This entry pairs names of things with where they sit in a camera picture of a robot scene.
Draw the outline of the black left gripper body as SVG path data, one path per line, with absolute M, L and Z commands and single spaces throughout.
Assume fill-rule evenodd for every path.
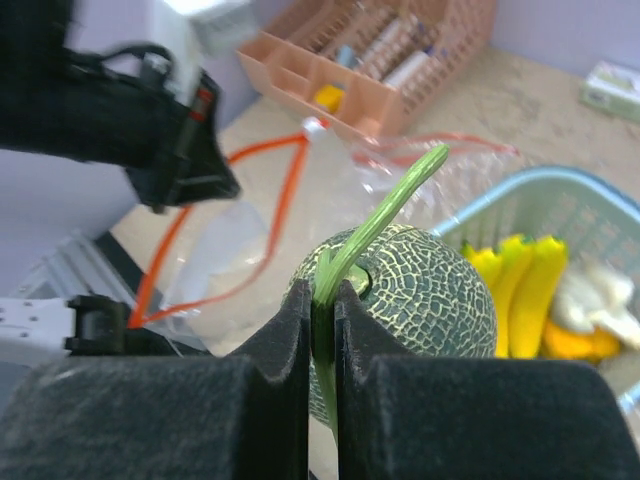
M 175 65 L 156 44 L 16 56 L 1 69 L 1 146 L 114 165 L 220 164 L 219 88 L 191 67 L 180 89 Z

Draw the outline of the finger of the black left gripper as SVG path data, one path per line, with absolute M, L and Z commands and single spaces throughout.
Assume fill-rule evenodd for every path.
M 186 154 L 166 153 L 150 167 L 125 171 L 140 203 L 157 214 L 171 207 L 234 199 L 241 193 L 216 145 L 196 146 Z

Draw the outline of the green netted melon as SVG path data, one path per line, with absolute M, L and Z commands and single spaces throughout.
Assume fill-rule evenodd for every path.
M 320 342 L 313 348 L 309 412 L 326 427 L 337 423 L 329 312 L 342 282 L 350 284 L 376 324 L 412 353 L 495 354 L 496 311 L 480 273 L 429 230 L 394 221 L 428 176 L 415 165 L 362 224 L 323 240 L 290 277 L 291 284 L 306 281 L 312 288 L 312 324 Z

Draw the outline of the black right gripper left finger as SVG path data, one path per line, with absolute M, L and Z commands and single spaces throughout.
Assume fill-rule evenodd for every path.
M 1 419 L 5 479 L 304 479 L 311 290 L 224 357 L 67 357 Z

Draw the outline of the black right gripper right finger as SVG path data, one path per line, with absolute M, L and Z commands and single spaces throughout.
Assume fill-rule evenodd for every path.
M 635 479 L 602 376 L 573 361 L 418 357 L 357 294 L 335 303 L 343 479 Z

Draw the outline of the clear zip bag orange zipper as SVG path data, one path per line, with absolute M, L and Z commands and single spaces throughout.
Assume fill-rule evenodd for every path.
M 361 224 L 376 199 L 326 119 L 256 142 L 230 157 L 247 190 L 233 200 L 175 209 L 138 287 L 128 325 L 185 343 L 256 324 L 299 262 Z

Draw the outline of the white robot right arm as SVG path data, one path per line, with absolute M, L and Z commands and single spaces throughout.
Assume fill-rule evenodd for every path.
M 5 479 L 308 479 L 310 290 L 221 357 L 180 356 L 104 296 L 5 299 L 30 367 L 1 419 Z M 617 400 L 577 362 L 411 355 L 343 286 L 342 479 L 635 479 Z

